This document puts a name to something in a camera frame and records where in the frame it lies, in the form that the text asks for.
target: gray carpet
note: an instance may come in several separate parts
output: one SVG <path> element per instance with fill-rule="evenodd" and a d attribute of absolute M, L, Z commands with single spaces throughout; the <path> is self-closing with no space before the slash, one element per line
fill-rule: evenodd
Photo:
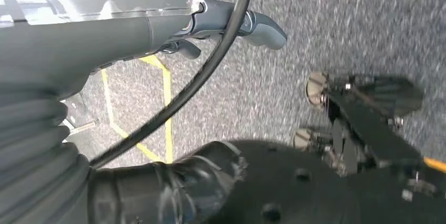
<path fill-rule="evenodd" d="M 425 91 L 425 101 L 421 111 L 406 119 L 404 136 L 424 155 L 446 161 L 446 0 L 252 0 L 251 9 L 284 28 L 287 46 L 273 51 L 237 39 L 209 82 L 173 118 L 175 157 L 213 140 L 289 142 L 299 126 L 326 124 L 308 106 L 303 91 L 310 72 L 324 70 L 404 74 L 414 80 Z M 159 57 L 171 69 L 173 93 L 214 46 L 197 45 L 203 50 L 198 60 Z M 115 118 L 126 131 L 162 108 L 159 69 L 135 60 L 107 72 Z M 82 99 L 99 124 L 73 141 L 91 158 L 120 137 L 107 126 L 100 74 L 90 78 Z M 164 142 L 161 129 L 145 145 L 164 156 Z M 147 161 L 133 149 L 111 166 Z"/>

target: caster wheel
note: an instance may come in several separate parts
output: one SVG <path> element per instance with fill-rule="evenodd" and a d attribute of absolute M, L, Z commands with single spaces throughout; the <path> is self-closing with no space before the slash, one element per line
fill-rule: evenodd
<path fill-rule="evenodd" d="M 323 109 L 325 98 L 323 90 L 327 87 L 328 74 L 322 72 L 311 73 L 307 80 L 305 91 L 308 102 L 318 109 Z"/>
<path fill-rule="evenodd" d="M 312 130 L 308 128 L 299 128 L 294 135 L 293 146 L 296 149 L 305 150 L 310 144 Z"/>

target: yellow line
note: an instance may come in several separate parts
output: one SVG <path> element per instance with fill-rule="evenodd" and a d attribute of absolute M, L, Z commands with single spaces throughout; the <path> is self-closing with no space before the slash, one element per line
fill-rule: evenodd
<path fill-rule="evenodd" d="M 105 105 L 107 107 L 108 120 L 110 124 L 114 124 L 115 119 L 113 117 L 113 108 L 111 105 L 112 101 L 110 98 L 110 89 L 108 88 L 107 73 L 105 72 L 105 69 L 102 69 L 100 73 L 102 75 L 102 83 L 104 84 Z"/>
<path fill-rule="evenodd" d="M 163 71 L 163 91 L 164 91 L 164 105 L 167 106 L 172 100 L 172 91 L 171 91 L 171 78 L 170 71 L 165 67 L 161 61 L 155 56 L 147 56 L 144 58 L 140 58 L 141 61 L 151 64 Z M 173 140 L 172 140 L 172 119 L 168 119 L 164 124 L 165 134 L 166 134 L 166 162 L 172 163 L 174 161 L 174 148 L 173 148 Z"/>
<path fill-rule="evenodd" d="M 118 133 L 122 138 L 126 138 L 128 137 L 128 134 L 122 129 L 120 128 L 118 125 L 116 124 L 111 124 L 110 125 L 111 128 Z M 150 160 L 154 161 L 154 162 L 162 162 L 163 160 L 158 157 L 158 155 L 156 155 L 155 153 L 153 153 L 152 151 L 150 151 L 146 146 L 144 146 L 143 144 L 137 144 L 136 147 L 141 150 L 142 153 L 144 153 Z"/>
<path fill-rule="evenodd" d="M 424 162 L 431 168 L 434 168 L 436 170 L 442 171 L 444 173 L 446 173 L 446 164 L 443 162 L 440 162 L 438 160 L 429 158 L 429 157 L 425 157 L 424 158 Z"/>
<path fill-rule="evenodd" d="M 113 107 L 112 107 L 112 101 L 110 98 L 110 89 L 108 88 L 108 81 L 107 81 L 107 73 L 105 72 L 105 69 L 102 69 L 100 71 L 102 75 L 102 82 L 104 84 L 104 95 L 105 95 L 105 104 L 107 107 L 107 114 L 108 114 L 108 120 L 110 123 L 110 127 L 115 131 L 118 135 L 120 135 L 122 138 L 128 137 L 128 134 L 121 129 L 117 124 L 115 124 L 115 120 L 113 117 Z M 151 161 L 163 161 L 160 157 L 158 157 L 155 153 L 150 151 L 146 146 L 143 144 L 137 144 L 136 147 L 144 153 Z"/>
<path fill-rule="evenodd" d="M 170 88 L 170 72 L 163 69 L 163 89 L 164 89 L 164 104 L 167 106 L 172 100 Z M 174 161 L 174 143 L 172 140 L 172 119 L 168 119 L 164 124 L 166 133 L 166 162 L 168 164 Z"/>

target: black cable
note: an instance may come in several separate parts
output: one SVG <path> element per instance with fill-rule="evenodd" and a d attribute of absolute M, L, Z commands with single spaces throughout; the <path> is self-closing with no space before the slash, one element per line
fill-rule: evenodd
<path fill-rule="evenodd" d="M 226 55 L 226 52 L 231 47 L 240 26 L 245 18 L 246 10 L 248 9 L 250 0 L 237 0 L 232 11 L 231 18 L 226 25 L 225 33 L 222 39 L 214 48 L 209 58 L 203 64 L 203 67 L 198 71 L 192 81 L 172 100 L 172 102 L 157 113 L 152 119 L 142 125 L 139 129 L 131 133 L 127 138 L 121 140 L 118 144 L 113 145 L 106 152 L 96 157 L 90 162 L 93 168 L 100 168 L 113 159 L 117 158 L 131 147 L 141 142 L 152 134 L 155 130 L 161 127 L 170 117 L 179 111 L 189 101 L 194 94 L 200 90 L 203 84 L 215 71 L 221 60 Z"/>

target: bolt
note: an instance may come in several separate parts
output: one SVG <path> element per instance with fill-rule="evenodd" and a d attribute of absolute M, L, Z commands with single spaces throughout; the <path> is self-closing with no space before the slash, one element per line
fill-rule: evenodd
<path fill-rule="evenodd" d="M 413 193 L 409 190 L 404 189 L 401 197 L 406 201 L 412 201 Z"/>
<path fill-rule="evenodd" d="M 327 97 L 325 95 L 321 94 L 321 97 L 320 97 L 321 103 L 325 103 L 326 100 L 327 100 Z"/>
<path fill-rule="evenodd" d="M 394 121 L 395 121 L 395 124 L 397 124 L 397 125 L 402 126 L 404 124 L 403 118 L 400 118 L 400 117 L 395 117 Z"/>

